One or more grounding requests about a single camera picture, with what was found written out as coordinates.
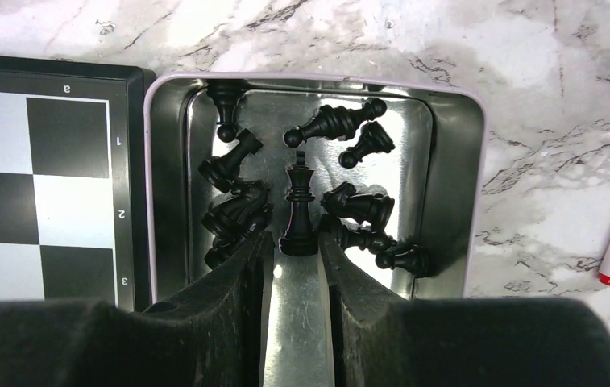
black chess piece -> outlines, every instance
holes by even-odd
[[[239,144],[221,157],[212,156],[198,167],[200,174],[216,189],[227,193],[236,183],[240,165],[248,153],[256,154],[262,143],[248,129],[239,133]]]
[[[348,148],[338,157],[338,163],[343,168],[354,168],[366,155],[372,153],[390,153],[395,149],[395,143],[383,127],[373,121],[362,127],[362,134],[354,147]]]
[[[233,241],[225,243],[218,237],[214,238],[212,248],[205,254],[205,263],[214,270],[220,264],[229,260],[254,234],[264,231],[269,226],[272,221],[273,208],[274,206],[267,204],[250,214],[243,232]]]
[[[231,190],[230,198],[211,208],[201,223],[222,242],[237,239],[250,215],[267,203],[269,188],[263,181],[245,181]]]
[[[378,98],[368,100],[358,110],[324,105],[319,107],[312,120],[303,127],[285,132],[284,142],[291,148],[297,148],[312,137],[354,139],[359,125],[364,121],[380,117],[387,109],[385,102]]]
[[[207,96],[212,98],[219,113],[217,137],[225,143],[233,141],[239,131],[234,113],[246,90],[247,83],[242,79],[207,81]]]
[[[400,251],[381,252],[376,256],[379,268],[403,268],[413,274],[414,278],[430,277],[432,268],[428,252],[416,244]]]
[[[356,192],[356,188],[345,181],[324,193],[322,207],[339,218],[352,218],[359,224],[367,221],[371,224],[372,231],[384,231],[395,206],[395,199],[381,193]]]
[[[284,236],[279,239],[279,249],[288,256],[312,256],[319,251],[317,233],[309,219],[309,202],[314,200],[309,192],[309,180],[314,171],[305,166],[305,153],[297,151],[295,165],[286,172],[291,185],[285,197],[290,202],[290,221]]]
[[[371,254],[378,254],[396,246],[397,242],[384,232],[369,230],[350,230],[342,224],[339,218],[330,214],[322,215],[319,231],[328,232],[343,250],[356,246],[362,250],[368,249]]]

king chess piece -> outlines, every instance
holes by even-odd
[[[295,152],[295,165],[288,170],[290,192],[285,199],[290,202],[290,221],[284,236],[279,239],[279,249],[287,256],[312,256],[319,251],[317,233],[309,219],[309,202],[314,196],[309,192],[309,181],[314,174],[305,166],[305,153]]]
[[[291,148],[297,148],[313,137],[354,139],[359,125],[380,117],[387,109],[385,102],[377,98],[365,102],[358,110],[324,105],[319,107],[312,120],[303,127],[286,131],[284,142]]]
[[[391,269],[403,268],[412,273],[414,278],[424,278],[432,275],[428,252],[416,244],[400,251],[381,252],[376,256],[376,266]]]
[[[245,181],[236,185],[231,194],[201,219],[201,224],[224,243],[246,231],[247,219],[267,203],[269,188],[263,181]]]
[[[267,204],[251,213],[245,222],[243,232],[233,241],[225,243],[218,237],[215,238],[212,248],[205,254],[205,263],[214,270],[229,260],[253,235],[259,234],[269,226],[273,208],[274,206]]]
[[[352,218],[358,224],[371,224],[371,230],[382,232],[388,225],[395,199],[381,193],[357,193],[357,189],[343,182],[335,189],[324,193],[322,207],[339,218]]]
[[[372,153],[390,153],[395,149],[395,143],[378,122],[365,124],[361,131],[357,144],[338,157],[338,162],[343,168],[354,168],[365,156]]]
[[[217,79],[207,83],[207,96],[212,98],[219,113],[217,137],[222,142],[230,143],[239,131],[235,111],[247,90],[247,83],[242,79]]]
[[[397,242],[384,232],[350,230],[339,218],[330,214],[322,215],[319,231],[331,234],[343,250],[356,246],[362,250],[368,249],[371,254],[378,254],[397,245]]]
[[[262,143],[248,129],[242,130],[238,139],[239,144],[226,155],[212,156],[198,167],[198,172],[223,193],[229,192],[236,183],[240,165],[248,153],[254,155],[262,148]]]

white marble table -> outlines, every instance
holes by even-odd
[[[346,73],[474,90],[492,121],[474,297],[562,295],[610,328],[610,0],[0,0],[0,54]]]

tray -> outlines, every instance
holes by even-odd
[[[285,169],[295,152],[284,145],[283,133],[307,123],[321,105],[359,108],[370,97],[383,99],[388,111],[378,121],[396,145],[390,154],[372,154],[355,168],[344,169],[338,155],[356,144],[359,135],[346,142],[310,139],[297,149],[306,152],[307,165],[316,171],[311,186],[317,200],[310,205],[311,218],[316,224],[322,213],[318,199],[343,181],[357,185],[358,191],[387,193],[396,205],[386,232],[400,243],[413,241],[427,247],[438,273],[414,281],[404,270],[377,268],[369,252],[350,248],[348,257],[406,298],[463,294],[485,128],[483,110],[473,97],[454,89],[418,89],[351,77],[173,73],[153,84],[144,107],[158,246],[151,263],[160,269],[153,268],[159,297],[178,289],[181,273],[189,282],[210,270],[203,257],[213,236],[200,219],[221,193],[197,172],[197,166],[235,145],[214,135],[218,114],[205,95],[205,80],[210,78],[241,78],[250,85],[237,109],[237,121],[264,147],[245,159],[240,176],[271,185],[274,235],[282,235],[288,223]]]

red marker tip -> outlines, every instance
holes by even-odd
[[[610,277],[607,276],[606,274],[599,273],[599,282],[601,282],[604,285],[610,286]]]

